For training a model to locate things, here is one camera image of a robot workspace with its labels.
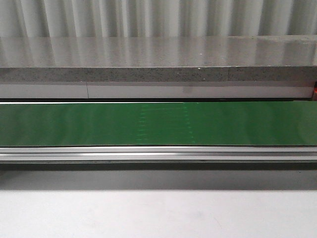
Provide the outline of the aluminium conveyor side rail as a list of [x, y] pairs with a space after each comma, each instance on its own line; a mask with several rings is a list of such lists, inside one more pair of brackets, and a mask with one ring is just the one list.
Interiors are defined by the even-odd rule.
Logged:
[[1, 163], [315, 162], [316, 146], [2, 147]]

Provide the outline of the white pleated curtain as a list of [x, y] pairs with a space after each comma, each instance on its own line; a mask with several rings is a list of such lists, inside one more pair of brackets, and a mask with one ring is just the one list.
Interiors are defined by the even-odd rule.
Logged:
[[2, 37], [314, 35], [314, 0], [3, 0]]

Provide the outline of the green conveyor belt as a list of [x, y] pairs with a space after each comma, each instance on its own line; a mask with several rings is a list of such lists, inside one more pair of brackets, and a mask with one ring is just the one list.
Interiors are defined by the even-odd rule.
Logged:
[[315, 146], [317, 104], [2, 104], [1, 146]]

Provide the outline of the red object at right edge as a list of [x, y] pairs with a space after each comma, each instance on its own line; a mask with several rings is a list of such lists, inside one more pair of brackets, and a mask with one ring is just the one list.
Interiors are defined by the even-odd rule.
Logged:
[[317, 101], [317, 82], [314, 85], [312, 100]]

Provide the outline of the grey speckled stone counter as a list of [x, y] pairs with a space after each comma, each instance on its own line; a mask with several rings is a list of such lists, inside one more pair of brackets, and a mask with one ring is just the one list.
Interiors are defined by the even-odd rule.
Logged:
[[316, 36], [7, 37], [2, 100], [312, 100]]

